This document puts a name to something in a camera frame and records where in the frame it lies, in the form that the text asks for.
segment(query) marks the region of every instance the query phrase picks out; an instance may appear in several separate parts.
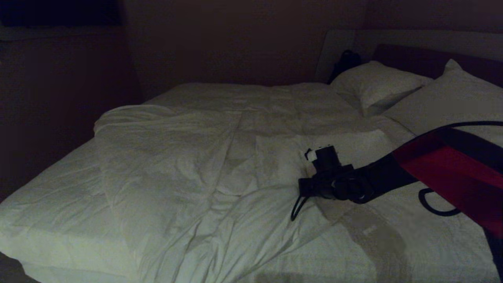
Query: white duvet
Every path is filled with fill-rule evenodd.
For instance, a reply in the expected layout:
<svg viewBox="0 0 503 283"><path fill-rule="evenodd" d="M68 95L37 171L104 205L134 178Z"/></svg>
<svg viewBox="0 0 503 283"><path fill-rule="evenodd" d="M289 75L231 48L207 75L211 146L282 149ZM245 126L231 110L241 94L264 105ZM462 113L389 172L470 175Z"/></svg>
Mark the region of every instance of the white duvet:
<svg viewBox="0 0 503 283"><path fill-rule="evenodd" d="M82 177L51 181L71 164L63 160L0 205L0 250L34 274L67 268L128 283L496 281L481 229L427 212L420 184L368 205L310 201L289 220L307 148L333 144L358 167L411 138L329 94L315 84L192 84L156 105L114 109L86 145L96 154L87 173L75 162L69 174ZM72 191L76 183L92 186ZM96 253L101 263L89 260Z"/></svg>

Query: wall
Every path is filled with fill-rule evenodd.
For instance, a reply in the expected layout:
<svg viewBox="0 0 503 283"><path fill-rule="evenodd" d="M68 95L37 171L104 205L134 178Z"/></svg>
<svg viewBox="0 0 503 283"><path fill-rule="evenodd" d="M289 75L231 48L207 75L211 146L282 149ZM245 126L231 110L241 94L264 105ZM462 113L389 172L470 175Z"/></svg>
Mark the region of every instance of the wall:
<svg viewBox="0 0 503 283"><path fill-rule="evenodd" d="M124 0L151 98L186 82L313 81L326 32L361 28L367 0Z"/></svg>
<svg viewBox="0 0 503 283"><path fill-rule="evenodd" d="M0 201L140 98L124 32L0 42Z"/></svg>
<svg viewBox="0 0 503 283"><path fill-rule="evenodd" d="M370 0L365 29L503 33L501 0Z"/></svg>

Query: white pillow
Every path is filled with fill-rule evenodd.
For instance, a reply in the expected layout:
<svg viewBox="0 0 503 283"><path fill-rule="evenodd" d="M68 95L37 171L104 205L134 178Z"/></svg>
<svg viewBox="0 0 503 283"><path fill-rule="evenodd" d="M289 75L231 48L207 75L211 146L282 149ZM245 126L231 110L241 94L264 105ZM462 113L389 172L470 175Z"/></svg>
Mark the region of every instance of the white pillow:
<svg viewBox="0 0 503 283"><path fill-rule="evenodd" d="M440 78L404 98L384 115L415 134L457 122L503 121L503 89L470 75L450 60ZM503 127L463 127L462 130L503 144Z"/></svg>
<svg viewBox="0 0 503 283"><path fill-rule="evenodd" d="M364 116L370 116L381 114L431 81L370 61L340 74L331 86L349 104L360 108Z"/></svg>

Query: black bag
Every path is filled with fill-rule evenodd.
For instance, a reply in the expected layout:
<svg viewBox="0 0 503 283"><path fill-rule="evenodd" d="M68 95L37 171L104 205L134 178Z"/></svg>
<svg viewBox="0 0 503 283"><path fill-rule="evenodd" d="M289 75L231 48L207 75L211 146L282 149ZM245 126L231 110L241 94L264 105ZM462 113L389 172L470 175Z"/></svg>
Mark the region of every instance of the black bag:
<svg viewBox="0 0 503 283"><path fill-rule="evenodd" d="M361 63L362 59L358 53L354 53L351 50L344 51L339 62L333 66L333 72L328 80L328 84L332 83L342 72L359 66Z"/></svg>

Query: white bed sheet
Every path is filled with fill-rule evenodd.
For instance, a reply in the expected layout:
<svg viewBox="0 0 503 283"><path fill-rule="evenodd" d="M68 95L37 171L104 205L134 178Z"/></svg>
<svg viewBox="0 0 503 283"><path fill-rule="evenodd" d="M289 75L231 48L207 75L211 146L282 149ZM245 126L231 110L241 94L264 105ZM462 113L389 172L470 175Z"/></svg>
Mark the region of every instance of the white bed sheet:
<svg viewBox="0 0 503 283"><path fill-rule="evenodd" d="M217 194L229 198L231 202L238 199L238 195L250 194L257 184L254 178L240 178L237 182L242 185L240 190L233 189L237 184L236 178L247 175L246 170L249 166L242 166L243 170L236 170L240 167L235 164L246 164L250 161L250 153L254 153L250 149L255 148L255 140L249 137L251 134L257 134L253 131L255 123L264 124L271 115L278 118L277 113L281 113L281 116L286 118L279 119L280 122L277 125L270 125L270 132L266 129L260 133L262 136L292 134L298 131L302 134L335 134L354 130L355 125L349 122L359 118L357 110L340 97L331 94L328 88L320 84L280 88L190 84L176 88L154 99L151 103L203 110L228 107L226 110L262 113L251 116L246 120L247 123L240 124L236 132L238 138L234 139L234 148L231 146L227 154L222 169L225 172L223 175L233 175L233 177L220 180L217 185ZM296 121L288 119L294 116L298 117ZM397 145L407 139L403 128L383 117L357 124L361 130L381 128ZM2 217L0 249L5 254L24 262L29 267L27 268L28 275L38 277L42 282L44 282L42 279L44 272L45 278L49 276L48 274L68 277L72 270L78 274L89 272L93 276L104 273L106 274L104 276L116 278L134 277L131 271L135 269L135 263L131 260L124 237L120 233L120 227L113 221L114 217L105 200L104 192L96 179L99 166L96 159L89 154L89 152L94 152L93 146L93 141L82 146L0 205ZM393 198L396 198L397 194L400 195L400 192L403 194L403 190L392 192L368 210L360 209L362 211L357 211L349 217L361 220L363 216L374 217L378 214L383 217L382 214L386 211L401 211L403 207L399 206L399 202L395 203L396 206L392 210L386 208L386 205L393 203ZM414 193L406 194L403 199L409 199L410 202L406 202L407 205L417 205ZM316 206L311 204L306 209L320 216L320 211ZM422 220L424 225L428 224L427 220L439 223L438 219L434 219L428 213L406 216L418 220L426 219ZM400 224L400 221L404 219L396 218L395 220ZM366 244L369 244L368 239L355 237L358 235L355 231L359 228L351 226L350 223L351 221L343 221L341 224L333 225L321 233L321 236L300 248L292 249L270 261L260 263L259 265L263 265L255 271L251 270L248 275L243 274L244 277L240 281L328 282L334 279L375 281L376 278L382 276L379 270L383 266L379 265L379 261L384 259L375 257L378 254L376 250L365 250ZM425 267L415 265L416 270L409 270L407 276L417 281L438 279L442 281L491 281L496 278L495 269L480 229L477 230L476 225L467 222L462 216L454 220L454 226L456 225L458 227L456 231L466 230L463 233L468 234L468 239L463 237L458 239L459 241L454 242L452 251L441 249L446 254L435 254L440 257L436 260L420 258L418 262L430 261L435 264L424 265ZM406 230L409 228L405 226L399 234L408 235L409 237L405 238L411 241L415 237L407 234ZM421 239L416 245L408 242L408 247L416 246L417 248L408 249L409 254L405 257L424 256L420 250L424 249L425 245L429 246L430 250L435 247L432 245L435 243L429 242L430 237L423 236L425 242ZM464 245L463 240L471 240L475 244L465 247L464 250L461 248L460 251L458 248ZM464 260L452 261L452 258L449 258L459 253L463 254ZM451 269L445 264L437 264L438 262L448 263Z"/></svg>

